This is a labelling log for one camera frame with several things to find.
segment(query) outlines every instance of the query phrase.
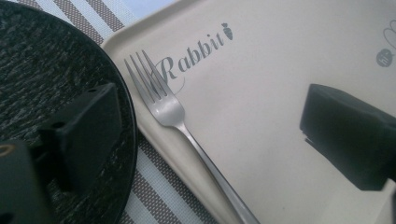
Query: fork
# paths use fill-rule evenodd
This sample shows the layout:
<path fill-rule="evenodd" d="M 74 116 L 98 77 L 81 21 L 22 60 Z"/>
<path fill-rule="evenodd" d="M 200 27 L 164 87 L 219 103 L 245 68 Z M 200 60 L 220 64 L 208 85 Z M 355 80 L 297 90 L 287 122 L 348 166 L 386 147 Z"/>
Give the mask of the fork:
<path fill-rule="evenodd" d="M 240 219 L 239 221 L 241 223 L 260 223 L 186 128 L 186 125 L 184 124 L 185 112 L 183 106 L 169 89 L 168 85 L 163 80 L 163 77 L 160 75 L 147 53 L 143 50 L 142 52 L 147 60 L 150 70 L 155 76 L 155 79 L 152 77 L 152 73 L 150 73 L 150 71 L 147 69 L 145 63 L 143 63 L 138 53 L 136 53 L 137 58 L 139 59 L 139 62 L 146 75 L 144 75 L 140 70 L 132 55 L 130 55 L 130 57 L 147 90 L 145 90 L 140 84 L 137 76 L 134 74 L 134 71 L 128 62 L 126 60 L 124 60 L 124 62 L 134 84 L 136 85 L 137 90 L 140 93 L 140 96 L 148 107 L 148 110 L 151 112 L 154 118 L 161 123 L 162 126 L 177 128 L 184 135 L 186 135 L 198 152 L 198 155 L 200 156 L 201 161 L 204 163 L 206 169 L 213 175 L 222 193 L 232 205 L 235 213 Z"/>

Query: rectangular tray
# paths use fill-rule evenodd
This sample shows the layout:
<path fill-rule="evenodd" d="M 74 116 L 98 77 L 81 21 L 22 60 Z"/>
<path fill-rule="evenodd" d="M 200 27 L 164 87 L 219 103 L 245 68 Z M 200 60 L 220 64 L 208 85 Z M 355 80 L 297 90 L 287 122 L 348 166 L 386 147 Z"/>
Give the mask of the rectangular tray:
<path fill-rule="evenodd" d="M 390 222 L 394 183 L 357 189 L 304 141 L 299 122 L 311 83 L 396 116 L 396 65 L 381 54 L 396 52 L 395 9 L 390 0 L 183 0 L 102 47 L 125 78 L 141 132 L 220 223 L 236 223 L 230 206 L 187 140 L 151 116 L 129 77 L 124 60 L 142 49 L 261 223 Z"/>

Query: carrot icon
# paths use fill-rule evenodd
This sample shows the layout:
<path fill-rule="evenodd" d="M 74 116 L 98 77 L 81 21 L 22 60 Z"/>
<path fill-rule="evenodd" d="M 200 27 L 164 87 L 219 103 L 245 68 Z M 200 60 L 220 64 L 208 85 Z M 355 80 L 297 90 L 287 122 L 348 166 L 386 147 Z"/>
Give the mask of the carrot icon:
<path fill-rule="evenodd" d="M 233 40 L 233 31 L 230 28 L 228 28 L 228 24 L 227 23 L 223 23 L 222 26 L 224 27 L 224 29 L 223 29 L 224 34 L 227 35 L 227 37 L 230 40 Z"/>

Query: black plate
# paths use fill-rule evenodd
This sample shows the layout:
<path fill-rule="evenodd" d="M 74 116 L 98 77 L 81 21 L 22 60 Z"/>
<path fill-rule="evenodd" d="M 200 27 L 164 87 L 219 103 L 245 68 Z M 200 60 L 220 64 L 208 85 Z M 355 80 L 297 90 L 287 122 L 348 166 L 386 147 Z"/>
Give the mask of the black plate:
<path fill-rule="evenodd" d="M 83 198 L 54 183 L 48 189 L 61 223 L 118 221 L 134 176 L 137 130 L 132 100 L 113 62 L 67 22 L 0 1 L 0 81 L 0 141 L 21 139 L 28 145 L 39 140 L 40 124 L 84 91 L 116 84 L 123 132 L 95 187 Z"/>

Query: gray striped tablecloth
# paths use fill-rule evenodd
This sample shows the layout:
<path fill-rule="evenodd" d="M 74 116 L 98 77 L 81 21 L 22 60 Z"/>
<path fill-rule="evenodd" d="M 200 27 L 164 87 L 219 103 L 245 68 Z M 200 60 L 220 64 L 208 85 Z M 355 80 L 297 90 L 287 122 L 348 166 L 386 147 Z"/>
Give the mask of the gray striped tablecloth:
<path fill-rule="evenodd" d="M 67 21 L 99 45 L 120 28 L 139 19 L 121 0 L 8 1 L 38 8 Z M 216 221 L 141 136 L 134 184 L 120 223 Z"/>

